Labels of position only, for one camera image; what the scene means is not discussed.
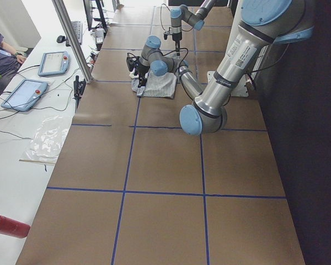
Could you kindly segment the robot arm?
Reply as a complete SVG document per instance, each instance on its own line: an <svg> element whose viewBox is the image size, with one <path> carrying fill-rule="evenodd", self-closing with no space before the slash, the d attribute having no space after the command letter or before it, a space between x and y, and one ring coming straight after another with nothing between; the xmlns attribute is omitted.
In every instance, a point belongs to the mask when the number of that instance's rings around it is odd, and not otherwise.
<svg viewBox="0 0 331 265"><path fill-rule="evenodd" d="M164 32L164 39L167 40L168 35L172 37L172 40L175 42L175 52L178 58L180 58L182 22L186 22L195 30L201 30L205 24L204 19L216 2L216 0L205 0L196 13L192 13L184 4L170 10L171 25L169 29Z"/></svg>
<svg viewBox="0 0 331 265"><path fill-rule="evenodd" d="M140 86L146 84L148 71L156 76L177 74L193 100L180 111L182 129L190 135L214 133L226 124L225 100L263 47L311 37L315 6L315 1L243 1L239 5L238 34L206 87L195 79L184 61L162 54L161 41L156 36L147 38L140 56L127 57L126 62L129 70L138 75Z"/></svg>

